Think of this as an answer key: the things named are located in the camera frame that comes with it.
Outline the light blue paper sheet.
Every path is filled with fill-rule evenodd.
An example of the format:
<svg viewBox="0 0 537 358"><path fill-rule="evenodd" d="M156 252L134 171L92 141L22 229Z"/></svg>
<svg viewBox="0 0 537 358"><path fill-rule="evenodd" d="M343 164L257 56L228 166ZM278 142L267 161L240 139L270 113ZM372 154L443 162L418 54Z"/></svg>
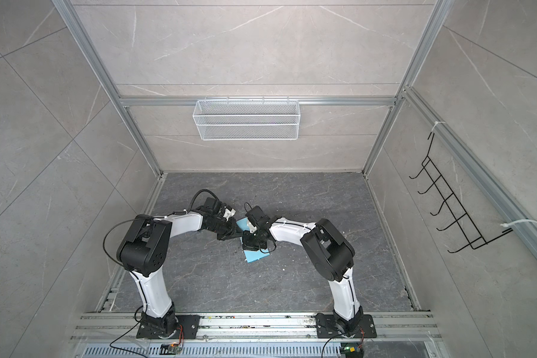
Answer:
<svg viewBox="0 0 537 358"><path fill-rule="evenodd" d="M249 221L246 218L238 220L237 225L242 231L244 232L249 231ZM252 263L264 257L268 257L270 255L270 253L268 253L267 251L265 252L261 250L251 251L245 248L243 248L243 252L245 254L247 263Z"/></svg>

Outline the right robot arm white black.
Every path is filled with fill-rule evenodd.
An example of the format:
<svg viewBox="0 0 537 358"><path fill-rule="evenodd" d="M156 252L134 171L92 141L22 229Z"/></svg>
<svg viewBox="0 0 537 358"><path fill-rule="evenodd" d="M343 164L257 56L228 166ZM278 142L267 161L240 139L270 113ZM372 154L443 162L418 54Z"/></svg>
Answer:
<svg viewBox="0 0 537 358"><path fill-rule="evenodd" d="M355 250L342 233L327 219L302 223L284 217L270 219L265 226L241 219L241 242L247 261L252 262L271 253L268 243L301 246L316 271L328 281L334 299L334 317L344 331L351 331L362 318L362 308L354 288Z"/></svg>

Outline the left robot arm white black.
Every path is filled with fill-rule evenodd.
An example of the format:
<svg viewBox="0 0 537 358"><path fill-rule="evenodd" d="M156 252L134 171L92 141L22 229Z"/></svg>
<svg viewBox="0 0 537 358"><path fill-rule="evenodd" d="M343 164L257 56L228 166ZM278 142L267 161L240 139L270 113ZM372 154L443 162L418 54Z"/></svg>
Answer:
<svg viewBox="0 0 537 358"><path fill-rule="evenodd" d="M223 207L218 213L201 210L164 217L140 214L131 220L116 259L136 282L144 320L162 327L175 320L174 304L163 278L170 239L198 231L213 232L221 240L239 237L234 216L234 209Z"/></svg>

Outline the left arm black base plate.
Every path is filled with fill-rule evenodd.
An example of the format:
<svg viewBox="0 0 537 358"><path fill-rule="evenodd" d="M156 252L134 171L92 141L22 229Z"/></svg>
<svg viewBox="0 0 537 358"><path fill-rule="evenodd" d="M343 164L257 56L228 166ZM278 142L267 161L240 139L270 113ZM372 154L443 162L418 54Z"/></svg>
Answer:
<svg viewBox="0 0 537 358"><path fill-rule="evenodd" d="M173 340L179 339L180 334L183 334L185 340L193 340L197 336L200 320L201 316L199 315L169 315L162 318L154 318L143 314L136 338Z"/></svg>

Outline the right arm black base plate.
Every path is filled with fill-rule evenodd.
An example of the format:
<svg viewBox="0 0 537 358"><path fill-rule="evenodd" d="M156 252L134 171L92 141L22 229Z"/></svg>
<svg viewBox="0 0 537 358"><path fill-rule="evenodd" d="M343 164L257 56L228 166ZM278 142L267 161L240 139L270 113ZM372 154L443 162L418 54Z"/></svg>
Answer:
<svg viewBox="0 0 537 358"><path fill-rule="evenodd" d="M346 321L336 314L318 313L316 320L317 337L329 339L346 338L377 338L377 331L371 315L358 313L353 319Z"/></svg>

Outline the aluminium mounting rail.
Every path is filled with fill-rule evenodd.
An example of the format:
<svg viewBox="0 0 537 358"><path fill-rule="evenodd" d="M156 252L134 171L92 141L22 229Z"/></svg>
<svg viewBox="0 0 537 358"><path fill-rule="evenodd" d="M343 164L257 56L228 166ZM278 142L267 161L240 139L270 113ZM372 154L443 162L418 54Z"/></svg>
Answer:
<svg viewBox="0 0 537 358"><path fill-rule="evenodd" d="M189 342L317 342L333 336L344 341L442 341L428 312L371 313L344 336L334 317L323 313L181 313L178 320Z"/></svg>

